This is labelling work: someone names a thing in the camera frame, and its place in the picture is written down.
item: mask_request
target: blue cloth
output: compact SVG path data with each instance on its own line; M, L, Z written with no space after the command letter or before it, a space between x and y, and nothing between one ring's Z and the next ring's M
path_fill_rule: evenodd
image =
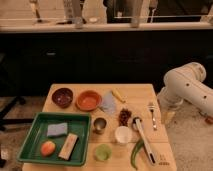
M58 137L62 135L67 135L67 131L67 123L50 124L47 127L47 137Z

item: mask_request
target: dark cabinet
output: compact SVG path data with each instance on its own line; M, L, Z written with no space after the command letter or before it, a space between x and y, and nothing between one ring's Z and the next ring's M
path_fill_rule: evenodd
M0 34L0 52L22 95L47 94L52 83L152 83L159 91L168 70L192 61L213 86L212 38L213 30Z

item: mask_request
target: green tray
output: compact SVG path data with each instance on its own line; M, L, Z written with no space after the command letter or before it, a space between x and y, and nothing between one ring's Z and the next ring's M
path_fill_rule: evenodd
M71 132L78 135L78 140L69 160L63 160L58 157L66 136L57 138L47 137L47 127L49 124L63 122L68 123L68 133ZM38 113L21 147L18 161L26 163L82 166L86 161L90 125L91 117L89 114ZM53 141L56 144L56 149L51 156L43 157L40 153L40 147L41 144L47 140Z

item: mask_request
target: wooden table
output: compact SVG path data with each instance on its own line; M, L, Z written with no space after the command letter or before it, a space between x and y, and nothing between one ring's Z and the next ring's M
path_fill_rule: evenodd
M51 100L53 92L62 87L70 88L74 93L73 102L66 109L59 108ZM92 123L95 118L104 117L106 118L108 125L105 133L102 135L95 134L92 131L94 129L93 124L91 125L87 159L86 163L82 167L24 163L23 171L134 171L135 169L130 164L130 156L135 142L140 137L139 133L133 131L132 141L126 146L118 145L114 138L114 131L119 125L118 115L122 108L128 108L131 110L133 117L140 116L143 119L145 135L147 136L157 159L157 164L152 166L142 149L136 157L136 164L139 170L177 170L165 126L160 122L161 114L156 95L151 84L53 84L44 104L43 112L84 113L75 106L75 100L79 93L90 89L97 91L103 96L113 88L119 90L119 92L125 97L126 103L122 104L120 101L115 99L117 109L114 114L106 114L99 108L91 112ZM149 102L153 102L155 105L158 127L157 131L154 131L152 128L151 113L147 107ZM111 147L112 155L108 161L99 162L94 158L94 150L98 145L103 143ZM169 165L162 165L162 162L165 161L168 162Z

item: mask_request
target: small bowl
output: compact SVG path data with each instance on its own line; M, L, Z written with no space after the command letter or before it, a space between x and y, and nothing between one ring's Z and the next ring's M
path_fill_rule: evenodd
M132 130L127 126L119 126L115 130L115 139L120 145L126 145L132 139Z
M82 111L92 111L99 106L101 101L101 95L93 90L87 90L78 96L76 105Z
M106 161L110 158L111 156L111 149L108 145L106 144L101 144L95 149L95 157L99 161Z
M52 94L52 101L61 108L67 108L73 100L73 92L68 88L60 88Z

